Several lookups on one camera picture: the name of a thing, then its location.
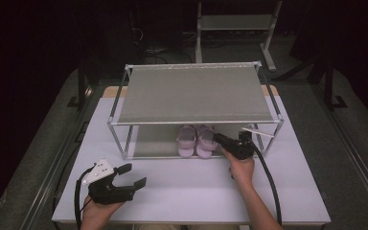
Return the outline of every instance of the white table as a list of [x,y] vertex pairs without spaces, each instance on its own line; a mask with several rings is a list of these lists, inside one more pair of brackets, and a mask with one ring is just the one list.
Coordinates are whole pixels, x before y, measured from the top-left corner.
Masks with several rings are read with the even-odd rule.
[[[279,96],[275,99],[285,122],[265,161],[279,194],[283,225],[330,222],[282,100]],[[133,165],[131,172],[115,177],[115,186],[131,185],[138,179],[148,178],[147,186],[137,191],[133,201],[119,209],[111,221],[248,224],[249,219],[225,158],[123,160],[106,125],[113,102],[112,98],[100,99],[53,221],[75,221],[76,181],[86,169],[104,157],[113,167],[126,163]],[[259,159],[256,159],[253,183],[275,217],[271,188]],[[88,188],[82,186],[80,206],[87,193]]]

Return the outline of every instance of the pink slipper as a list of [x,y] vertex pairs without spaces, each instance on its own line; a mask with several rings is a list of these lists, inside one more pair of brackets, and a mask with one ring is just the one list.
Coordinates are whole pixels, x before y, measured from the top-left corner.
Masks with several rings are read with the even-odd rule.
[[196,136],[198,144],[196,145],[196,154],[201,158],[210,158],[212,151],[217,149],[218,143],[213,141],[214,128],[211,126],[200,125],[196,127]]
[[178,154],[182,157],[190,157],[194,154],[196,145],[196,131],[193,126],[181,126],[178,131]]

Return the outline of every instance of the human hand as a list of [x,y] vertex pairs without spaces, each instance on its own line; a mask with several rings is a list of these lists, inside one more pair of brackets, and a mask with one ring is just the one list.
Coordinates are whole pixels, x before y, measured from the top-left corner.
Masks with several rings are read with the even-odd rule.
[[252,157],[244,160],[238,160],[232,153],[226,149],[222,149],[223,154],[231,164],[230,173],[241,189],[244,186],[253,186],[252,178],[255,170],[255,160]]
[[86,206],[83,208],[82,212],[81,230],[99,230],[106,226],[112,214],[118,210],[124,202],[104,205],[95,203],[88,195],[85,198],[84,204],[86,204]]

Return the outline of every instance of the wire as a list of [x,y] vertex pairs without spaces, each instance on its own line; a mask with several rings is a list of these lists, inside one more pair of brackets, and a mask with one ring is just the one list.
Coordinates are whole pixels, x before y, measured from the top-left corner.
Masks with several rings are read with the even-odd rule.
[[186,53],[184,53],[184,52],[181,52],[180,54],[182,54],[183,56],[187,57],[187,58],[188,58],[188,60],[190,61],[190,63],[193,63],[193,59],[192,59],[189,55],[187,55],[187,54],[186,54]]
[[271,190],[273,192],[273,197],[274,197],[274,203],[276,205],[276,214],[277,214],[277,222],[280,224],[280,226],[282,225],[282,210],[280,208],[280,201],[279,201],[279,196],[277,194],[277,189],[276,189],[276,185],[274,184],[274,180],[273,177],[271,176],[270,171],[268,170],[267,164],[265,163],[265,159],[263,158],[262,153],[258,150],[258,148],[255,148],[255,151],[260,159],[260,161],[262,162],[262,166],[264,168],[264,172],[267,175],[267,179],[270,183],[270,187]]
[[207,44],[205,44],[205,41],[204,41],[204,42],[202,42],[203,44],[201,44],[201,45],[202,45],[204,48],[212,48],[212,49],[214,49],[214,48],[220,48],[220,47],[223,47],[223,46],[227,45],[227,42],[226,42],[226,40],[225,40],[225,39],[223,39],[223,38],[218,38],[218,39],[222,41],[222,43],[221,43],[221,44],[218,44],[218,45],[217,45],[217,42],[216,42],[215,40],[210,40],[210,42],[211,42],[212,44],[207,45]]
[[186,36],[186,35],[190,35],[190,37],[189,38],[183,38],[183,43],[182,43],[183,46],[188,45],[192,42],[196,42],[196,33],[195,32],[183,34],[183,36]]
[[132,28],[132,30],[133,31],[138,31],[138,32],[140,32],[140,38],[139,38],[139,41],[141,41],[142,39],[143,39],[143,31],[142,30],[140,30],[139,28]]
[[[67,159],[67,161],[65,162],[64,167],[63,167],[63,168],[62,168],[62,170],[61,170],[61,173],[60,173],[60,175],[59,175],[58,182],[57,182],[57,185],[56,185],[56,188],[55,188],[55,195],[54,195],[54,197],[53,197],[53,204],[52,204],[52,210],[53,210],[53,213],[55,212],[56,207],[57,207],[57,206],[56,206],[56,198],[57,198],[58,188],[59,188],[59,184],[60,184],[60,182],[61,182],[61,179],[62,179],[62,177],[64,176],[65,169],[67,168],[67,165],[70,163],[71,158],[72,158],[72,157],[73,157],[73,155],[77,152],[77,150],[80,148],[80,146],[81,146],[81,143],[79,143],[79,144],[76,146],[76,148],[71,152],[70,156],[68,156],[68,159]],[[55,221],[53,221],[53,225],[55,226],[55,228],[56,228],[57,230],[59,230],[58,224],[57,224]]]
[[154,49],[153,48],[153,49],[147,49],[146,53],[152,54],[152,55],[159,55],[159,54],[167,52],[167,51],[169,51],[169,49],[167,49],[167,48],[160,48],[160,49]]
[[159,58],[159,59],[162,59],[164,62],[165,62],[165,64],[168,64],[168,62],[167,62],[167,60],[166,59],[164,59],[164,58],[162,58],[162,57],[159,57],[159,56],[145,56],[145,58],[154,58],[154,59],[157,59],[157,58]]
[[94,169],[95,166],[96,166],[96,164],[94,164],[94,166],[92,168],[89,168],[88,170],[83,172],[82,175],[80,176],[80,179],[78,179],[77,183],[76,183],[76,191],[74,193],[74,214],[76,216],[76,223],[77,223],[77,228],[78,229],[81,229],[81,209],[80,209],[81,181],[87,173],[90,173],[92,171],[92,169]]
[[92,198],[90,198],[83,206],[82,206],[82,208],[80,209],[80,212],[82,212],[82,210],[86,207],[86,205],[88,205],[89,204],[89,202],[91,202],[92,201]]

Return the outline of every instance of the metal stand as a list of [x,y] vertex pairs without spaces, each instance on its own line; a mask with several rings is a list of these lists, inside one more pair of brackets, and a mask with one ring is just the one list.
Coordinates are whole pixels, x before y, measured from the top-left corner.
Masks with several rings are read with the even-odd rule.
[[277,1],[273,14],[258,15],[202,15],[201,3],[198,3],[197,25],[196,25],[196,46],[195,63],[202,63],[201,52],[201,33],[202,31],[225,31],[225,30],[260,30],[267,31],[267,37],[264,43],[261,43],[261,49],[264,60],[269,71],[275,71],[273,58],[268,51],[277,18],[283,1]]
[[[107,122],[120,153],[124,159],[181,158],[179,127],[210,124],[233,139],[240,130],[254,133],[266,155],[284,119],[266,78],[259,80],[260,66],[259,61],[127,65],[121,86],[128,79],[128,93],[122,98],[119,87]],[[222,154],[217,150],[212,157]]]

